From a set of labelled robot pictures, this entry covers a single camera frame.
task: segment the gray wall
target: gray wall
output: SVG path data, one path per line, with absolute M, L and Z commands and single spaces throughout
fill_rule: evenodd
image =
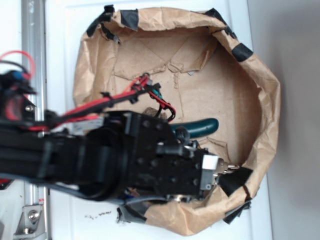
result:
M 320 239 L 320 1 L 248 0 L 253 50 L 279 78 L 268 171 L 274 240 Z

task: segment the black wire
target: black wire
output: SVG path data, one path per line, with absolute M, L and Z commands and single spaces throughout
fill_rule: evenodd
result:
M 23 70 L 23 72 L 28 74 L 27 69 L 24 66 L 20 65 L 19 63 L 16 63 L 16 62 L 13 62 L 13 61 L 7 61 L 7 60 L 0 60 L 0 64 L 10 64 L 10 65 L 17 66 L 17 67 L 21 68 Z
M 171 116 L 167 119 L 168 122 L 170 122 L 176 117 L 175 111 L 172 108 L 169 108 L 169 110 L 171 112 Z
M 101 113 L 105 108 L 112 107 L 114 104 L 121 103 L 126 100 L 131 100 L 131 99 L 137 98 L 139 95 L 145 94 L 154 88 L 155 88 L 155 86 L 147 86 L 146 89 L 140 90 L 139 92 L 136 92 L 132 95 L 124 96 L 124 97 L 121 97 L 118 99 L 111 99 L 107 102 L 102 102 L 100 104 L 91 106 L 91 107 L 89 107 L 85 110 L 79 111 L 79 112 L 75 112 L 75 113 L 65 115 L 65 116 L 52 117 L 51 119 L 48 119 L 45 121 L 37 121 L 34 123 L 34 126 L 50 125 L 49 127 L 51 127 L 51 126 L 54 127 L 56 124 L 63 123 L 69 119 L 83 117 L 83 116 L 86 116 L 91 113 Z
M 137 204 L 137 203 L 142 203 L 146 201 L 164 201 L 167 202 L 168 200 L 164 196 L 157 196 L 157 195 L 146 195 L 146 196 L 137 196 L 133 197 L 130 199 L 109 199 L 106 200 L 107 202 L 111 204 L 116 204 L 116 205 L 131 205 L 131 204 Z
M 161 107 L 161 105 L 159 105 L 159 110 L 156 112 L 156 114 L 154 115 L 154 117 L 155 117 L 155 118 L 159 117 L 161 111 L 162 111 L 162 107 Z

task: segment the red wire loop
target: red wire loop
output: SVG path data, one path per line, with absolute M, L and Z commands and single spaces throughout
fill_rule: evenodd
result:
M 4 54 L 0 55 L 0 60 L 2 60 L 4 57 L 11 55 L 11 54 L 22 54 L 28 58 L 29 63 L 30 63 L 29 73 L 23 73 L 22 75 L 25 79 L 30 80 L 35 75 L 35 72 L 36 72 L 35 60 L 27 52 L 20 51 L 20 50 L 13 50 L 13 51 L 5 52 Z

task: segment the brown paper bag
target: brown paper bag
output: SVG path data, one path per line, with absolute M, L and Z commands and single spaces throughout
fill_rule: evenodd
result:
M 276 153 L 280 84 L 214 9 L 114 12 L 106 6 L 81 38 L 74 101 L 80 105 L 101 98 L 100 92 L 119 93 L 145 72 L 176 108 L 173 123 L 218 119 L 218 131 L 199 143 L 251 173 L 232 192 L 218 185 L 204 201 L 155 204 L 144 214 L 147 224 L 193 235 L 256 195 Z M 139 113 L 157 108 L 149 99 L 143 95 L 138 104 L 115 108 Z

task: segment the metal clamp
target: metal clamp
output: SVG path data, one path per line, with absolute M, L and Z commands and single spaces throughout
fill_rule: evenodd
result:
M 47 238 L 45 215 L 42 205 L 24 206 L 22 215 L 13 239 L 37 239 Z
M 222 158 L 219 158 L 216 168 L 213 173 L 213 182 L 212 185 L 216 186 L 216 178 L 222 174 L 230 174 L 233 173 L 235 170 L 239 169 L 240 165 L 238 164 L 233 164 L 233 163 L 228 163 L 225 162 Z

